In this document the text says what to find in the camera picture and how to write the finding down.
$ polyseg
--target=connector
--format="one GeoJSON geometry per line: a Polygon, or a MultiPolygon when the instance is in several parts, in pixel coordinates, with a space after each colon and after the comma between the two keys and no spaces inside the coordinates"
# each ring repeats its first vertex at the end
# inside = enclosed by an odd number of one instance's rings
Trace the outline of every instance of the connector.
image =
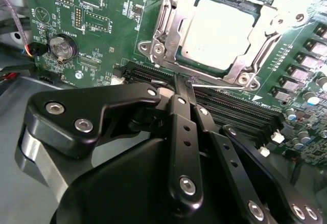
{"type": "Polygon", "coordinates": [[[29,52],[33,56],[42,56],[43,54],[49,52],[48,44],[41,44],[38,42],[32,42],[28,44],[29,52]]]}

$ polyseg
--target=gray surface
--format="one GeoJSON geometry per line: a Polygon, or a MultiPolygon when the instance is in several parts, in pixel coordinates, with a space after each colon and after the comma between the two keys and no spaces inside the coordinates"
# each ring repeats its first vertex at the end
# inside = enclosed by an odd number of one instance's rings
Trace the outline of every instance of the gray surface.
{"type": "MultiPolygon", "coordinates": [[[[0,96],[0,223],[49,223],[57,208],[54,194],[20,171],[14,152],[29,97],[51,87],[20,78],[0,96]]],[[[147,138],[117,140],[95,149],[92,163],[97,166],[147,138]]]]}

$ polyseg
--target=motherboard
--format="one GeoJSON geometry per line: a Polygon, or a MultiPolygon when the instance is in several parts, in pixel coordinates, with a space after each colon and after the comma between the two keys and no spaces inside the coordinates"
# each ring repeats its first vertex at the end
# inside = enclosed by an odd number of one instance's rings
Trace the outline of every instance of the motherboard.
{"type": "Polygon", "coordinates": [[[327,164],[326,0],[28,2],[33,40],[49,46],[39,70],[76,87],[122,84],[116,70],[129,63],[180,73],[229,102],[282,113],[270,150],[327,164]]]}

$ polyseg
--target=metal arm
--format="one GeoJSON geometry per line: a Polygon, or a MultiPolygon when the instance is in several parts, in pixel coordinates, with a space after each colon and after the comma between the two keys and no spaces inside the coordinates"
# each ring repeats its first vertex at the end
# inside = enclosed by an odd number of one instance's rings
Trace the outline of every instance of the metal arm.
{"type": "Polygon", "coordinates": [[[116,209],[106,203],[111,210],[100,204],[113,196],[116,202],[122,194],[124,206],[143,206],[131,216],[135,222],[322,223],[319,212],[240,132],[229,125],[218,131],[209,111],[197,105],[191,85],[179,76],[170,85],[173,90],[138,83],[44,92],[30,99],[16,160],[55,192],[58,224],[87,223],[94,213],[92,223],[123,223],[125,210],[118,203],[116,209]],[[93,169],[96,146],[141,130],[151,139],[93,169]],[[130,187],[138,186],[136,192],[128,195],[123,176],[130,187]],[[104,182],[115,189],[94,189],[104,182]],[[89,205],[90,198],[96,207],[89,205]],[[228,204],[221,204],[222,198],[228,204]],[[159,212],[150,208],[157,205],[163,205],[159,212]],[[225,208],[233,212],[218,218],[225,208]]]}

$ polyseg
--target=bolt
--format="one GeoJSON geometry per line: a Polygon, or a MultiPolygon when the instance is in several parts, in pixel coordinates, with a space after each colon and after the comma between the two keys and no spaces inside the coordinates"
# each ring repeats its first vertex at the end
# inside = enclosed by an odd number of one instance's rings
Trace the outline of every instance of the bolt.
{"type": "Polygon", "coordinates": [[[308,206],[306,206],[306,210],[307,210],[308,214],[310,215],[310,217],[311,217],[312,219],[314,219],[314,220],[317,220],[317,219],[318,219],[316,213],[313,212],[313,210],[310,209],[308,206]]]}
{"type": "Polygon", "coordinates": [[[186,104],[186,101],[184,101],[182,98],[178,98],[177,100],[179,101],[179,103],[186,104]]]}
{"type": "Polygon", "coordinates": [[[182,177],[179,181],[179,185],[181,187],[181,189],[183,190],[183,192],[187,195],[194,195],[196,192],[196,187],[193,181],[191,181],[189,178],[187,177],[182,177]]]}
{"type": "Polygon", "coordinates": [[[200,108],[200,111],[201,111],[203,114],[208,115],[208,111],[207,111],[206,109],[204,109],[204,108],[200,108]]]}
{"type": "Polygon", "coordinates": [[[248,74],[246,74],[246,73],[244,73],[244,74],[241,74],[240,76],[239,76],[239,78],[238,78],[238,82],[239,82],[239,84],[241,84],[241,85],[245,85],[245,84],[247,84],[248,82],[249,82],[249,75],[248,74]]]}
{"type": "Polygon", "coordinates": [[[156,46],[154,46],[154,51],[156,52],[156,54],[162,54],[164,52],[164,48],[163,46],[157,44],[156,46]]]}
{"type": "Polygon", "coordinates": [[[293,205],[292,208],[298,218],[300,218],[301,220],[304,220],[306,218],[306,216],[303,214],[303,211],[298,206],[293,205]]]}
{"type": "Polygon", "coordinates": [[[233,136],[235,136],[236,135],[236,132],[235,132],[235,130],[234,129],[232,129],[232,128],[229,128],[228,129],[228,131],[233,135],[233,136]]]}
{"type": "Polygon", "coordinates": [[[76,71],[75,77],[77,79],[82,79],[84,77],[84,74],[81,71],[76,71]]]}
{"type": "Polygon", "coordinates": [[[83,133],[89,133],[93,129],[93,124],[87,119],[77,119],[75,121],[75,128],[83,133]]]}
{"type": "Polygon", "coordinates": [[[59,104],[57,102],[48,103],[45,106],[45,109],[50,114],[54,114],[54,115],[62,114],[65,111],[65,108],[63,107],[63,105],[62,104],[59,104]]]}
{"type": "Polygon", "coordinates": [[[149,93],[149,95],[152,95],[152,96],[156,96],[156,94],[157,94],[155,91],[153,91],[151,89],[148,89],[148,93],[149,93]]]}
{"type": "Polygon", "coordinates": [[[262,210],[260,209],[260,207],[253,201],[249,201],[248,204],[249,210],[252,213],[252,215],[258,219],[259,221],[263,221],[265,218],[264,213],[262,212],[262,210]]]}

